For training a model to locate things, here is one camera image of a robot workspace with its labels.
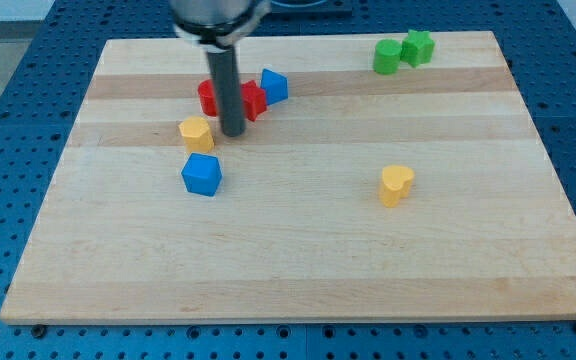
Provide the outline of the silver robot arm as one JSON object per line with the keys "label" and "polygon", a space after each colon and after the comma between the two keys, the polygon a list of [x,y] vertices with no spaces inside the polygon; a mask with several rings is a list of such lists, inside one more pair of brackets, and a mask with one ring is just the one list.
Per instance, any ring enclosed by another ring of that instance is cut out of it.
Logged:
{"label": "silver robot arm", "polygon": [[170,0],[176,34],[200,46],[211,75],[221,132],[246,130],[236,43],[271,11],[269,0]]}

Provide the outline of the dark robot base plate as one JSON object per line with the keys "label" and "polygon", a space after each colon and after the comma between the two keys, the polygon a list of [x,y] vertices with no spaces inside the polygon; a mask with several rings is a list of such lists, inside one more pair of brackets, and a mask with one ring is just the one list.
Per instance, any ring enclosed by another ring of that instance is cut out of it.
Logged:
{"label": "dark robot base plate", "polygon": [[351,0],[271,0],[271,14],[351,14]]}

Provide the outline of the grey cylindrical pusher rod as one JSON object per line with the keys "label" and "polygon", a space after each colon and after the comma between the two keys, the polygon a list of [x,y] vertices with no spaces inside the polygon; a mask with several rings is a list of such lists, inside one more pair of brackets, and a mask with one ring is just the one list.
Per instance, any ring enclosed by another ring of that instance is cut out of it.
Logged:
{"label": "grey cylindrical pusher rod", "polygon": [[234,47],[207,52],[220,129],[227,137],[241,136],[246,130],[237,54]]}

